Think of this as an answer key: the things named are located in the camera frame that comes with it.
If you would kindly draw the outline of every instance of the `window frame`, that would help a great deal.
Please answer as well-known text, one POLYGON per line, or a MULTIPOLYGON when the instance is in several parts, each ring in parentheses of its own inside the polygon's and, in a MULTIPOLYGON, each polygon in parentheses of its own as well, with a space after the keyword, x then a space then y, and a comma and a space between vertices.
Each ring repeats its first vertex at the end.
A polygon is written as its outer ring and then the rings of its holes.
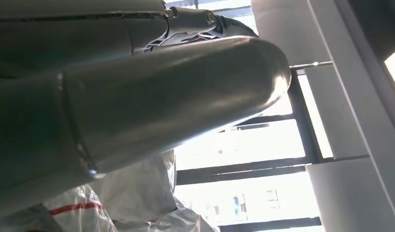
POLYGON ((292 69, 291 71, 292 82, 288 89, 288 96, 293 109, 291 114, 252 118, 238 124, 238 126, 248 126, 260 123, 271 123, 281 120, 295 119, 305 151, 304 157, 178 170, 176 185, 191 185, 226 180, 293 174, 305 172, 306 165, 324 162, 303 92, 298 81, 297 70, 298 69, 292 69))

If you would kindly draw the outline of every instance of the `white wall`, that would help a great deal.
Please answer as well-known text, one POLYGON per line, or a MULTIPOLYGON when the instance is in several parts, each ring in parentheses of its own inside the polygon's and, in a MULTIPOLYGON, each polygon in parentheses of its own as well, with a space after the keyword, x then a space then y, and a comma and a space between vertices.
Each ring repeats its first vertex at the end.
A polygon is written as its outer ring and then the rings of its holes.
POLYGON ((395 232, 370 158, 307 167, 326 232, 395 232))
POLYGON ((367 155, 363 138, 334 67, 306 68, 306 75, 334 157, 367 155))
MULTIPOLYGON (((260 37, 279 46, 291 65, 331 60, 307 0, 252 0, 252 8, 260 37)), ((306 74, 334 157, 367 155, 333 66, 306 74)))
MULTIPOLYGON (((367 59, 363 59, 363 53, 357 49, 358 40, 351 36, 349 21, 345 24, 337 2, 309 0, 309 3, 395 217, 395 127, 372 81, 376 76, 368 71, 364 62, 367 59)), ((347 14, 349 20, 353 13, 348 11, 347 14)), ((361 30, 355 17, 353 30, 361 30)))
POLYGON ((252 0, 260 38, 283 50, 290 65, 330 61, 307 0, 252 0))
POLYGON ((378 92, 378 73, 362 57, 369 53, 356 46, 363 41, 350 34, 352 11, 345 24, 338 2, 347 1, 253 0, 253 12, 260 37, 278 45, 291 65, 334 61, 306 70, 330 145, 336 158, 369 155, 308 167, 326 230, 395 232, 392 103, 378 92))

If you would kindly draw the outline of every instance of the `bolt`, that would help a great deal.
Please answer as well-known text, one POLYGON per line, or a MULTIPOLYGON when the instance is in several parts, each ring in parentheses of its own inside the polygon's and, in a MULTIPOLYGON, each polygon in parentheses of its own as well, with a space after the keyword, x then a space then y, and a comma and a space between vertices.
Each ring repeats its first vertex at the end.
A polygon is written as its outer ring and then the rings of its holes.
POLYGON ((166 18, 173 18, 173 17, 175 17, 175 13, 171 9, 165 9, 164 12, 165 12, 166 18))
POLYGON ((206 20, 208 21, 209 25, 215 25, 216 24, 216 15, 214 15, 213 12, 211 12, 211 11, 207 11, 206 20))

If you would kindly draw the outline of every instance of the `gray metal cylinder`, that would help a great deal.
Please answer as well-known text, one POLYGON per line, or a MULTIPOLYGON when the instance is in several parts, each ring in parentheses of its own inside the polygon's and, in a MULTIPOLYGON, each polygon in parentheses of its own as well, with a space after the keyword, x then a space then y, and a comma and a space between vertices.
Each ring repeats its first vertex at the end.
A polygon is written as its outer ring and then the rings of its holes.
POLYGON ((282 51, 251 37, 0 83, 0 216, 253 116, 289 83, 282 51))

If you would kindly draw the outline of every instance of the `red stripe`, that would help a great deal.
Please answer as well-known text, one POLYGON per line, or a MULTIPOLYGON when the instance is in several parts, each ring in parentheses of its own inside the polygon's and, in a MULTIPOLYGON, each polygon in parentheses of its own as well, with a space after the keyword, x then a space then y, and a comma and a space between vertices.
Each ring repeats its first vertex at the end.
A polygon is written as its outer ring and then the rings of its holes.
POLYGON ((68 211, 77 210, 77 209, 90 209, 90 208, 97 208, 97 209, 104 209, 101 204, 97 203, 80 203, 80 204, 70 204, 66 205, 57 209, 50 210, 51 215, 62 214, 68 211))

